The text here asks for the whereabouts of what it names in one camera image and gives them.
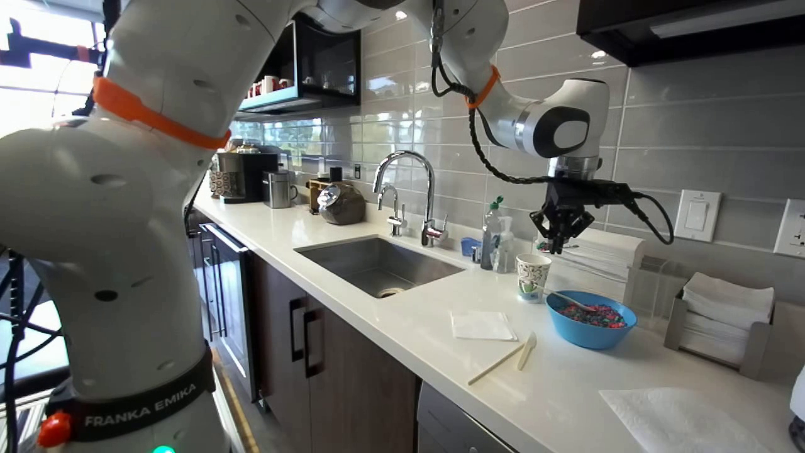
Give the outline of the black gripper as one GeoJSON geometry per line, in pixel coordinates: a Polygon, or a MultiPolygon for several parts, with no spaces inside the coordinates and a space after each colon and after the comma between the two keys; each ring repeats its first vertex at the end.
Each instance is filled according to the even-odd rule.
{"type": "Polygon", "coordinates": [[[593,223],[589,206],[623,204],[635,193],[627,183],[598,178],[598,159],[550,159],[548,189],[540,211],[531,211],[528,218],[535,226],[539,247],[548,252],[550,241],[559,241],[559,231],[565,231],[565,241],[576,238],[593,223]]]}

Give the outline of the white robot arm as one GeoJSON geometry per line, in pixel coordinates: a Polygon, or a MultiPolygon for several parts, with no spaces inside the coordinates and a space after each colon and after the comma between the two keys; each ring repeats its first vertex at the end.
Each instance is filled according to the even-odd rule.
{"type": "Polygon", "coordinates": [[[306,16],[353,32],[399,8],[431,32],[492,143],[592,177],[609,89],[543,101],[501,82],[503,0],[129,0],[94,111],[0,139],[0,241],[52,297],[70,378],[38,428],[45,453],[226,453],[187,243],[192,193],[279,32],[306,16]]]}

